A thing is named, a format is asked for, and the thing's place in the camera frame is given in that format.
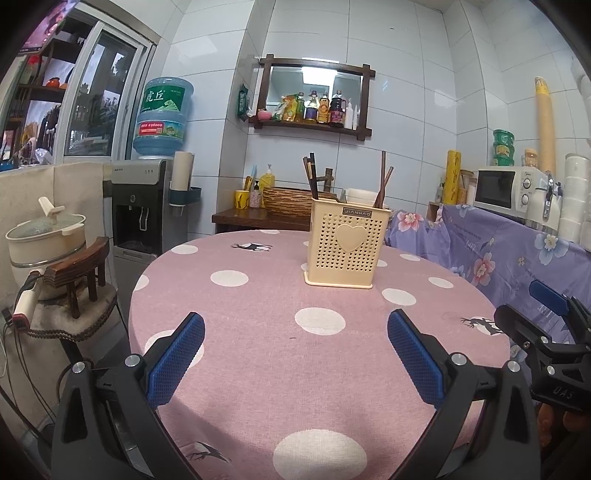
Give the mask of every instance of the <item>woven basket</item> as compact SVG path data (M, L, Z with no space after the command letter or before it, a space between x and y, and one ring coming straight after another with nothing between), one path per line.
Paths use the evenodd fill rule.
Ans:
M318 192L318 196L321 199L336 200L334 193ZM309 217L312 211L310 190L265 187L262 198L267 211L276 215Z

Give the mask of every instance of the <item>bottle label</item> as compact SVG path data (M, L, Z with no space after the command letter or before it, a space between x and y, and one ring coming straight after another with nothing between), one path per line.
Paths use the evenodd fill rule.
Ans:
M322 102L318 109L318 121L327 122L329 120L329 106L326 102Z
M185 89L176 85L157 85L144 92L140 112L180 112Z
M344 113L340 110L332 110L330 111L330 121L331 123L341 124L343 123Z
M305 118L307 120L316 120L316 117L318 117L318 110L316 108L313 108L313 107L308 107L306 109Z
M174 137L183 140L184 126L178 122L145 121L138 122L135 126L136 137L158 135L160 137Z

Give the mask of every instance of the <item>blue gripper pad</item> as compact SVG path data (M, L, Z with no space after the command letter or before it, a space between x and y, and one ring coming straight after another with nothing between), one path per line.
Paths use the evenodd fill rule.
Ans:
M205 322L201 315L193 313L148 374L146 398L150 407L156 409L170 401L204 338Z
M388 338L423 401L438 409L445 399L443 374L421 340L397 311L392 312L388 318Z
M556 315L562 317L569 313L569 304L566 299L540 280L530 283L530 295Z

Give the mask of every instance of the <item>yellow roll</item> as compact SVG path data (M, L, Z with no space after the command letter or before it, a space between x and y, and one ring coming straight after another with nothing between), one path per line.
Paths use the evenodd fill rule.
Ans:
M535 78L535 102L538 108L538 136L540 138L540 155L538 168L549 170L556 175L556 132L554 130L554 113L552 98L548 84L542 77Z
M458 181L460 179L460 167L462 154L456 150L447 152L447 167L445 172L445 186L443 187L443 203L455 205L457 202Z

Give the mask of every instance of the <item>heart shape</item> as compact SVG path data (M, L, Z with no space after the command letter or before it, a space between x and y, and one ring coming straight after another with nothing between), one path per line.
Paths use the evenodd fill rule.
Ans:
M357 250L368 237L368 231L361 225L353 226L344 223L335 230L335 237L340 247L350 254Z

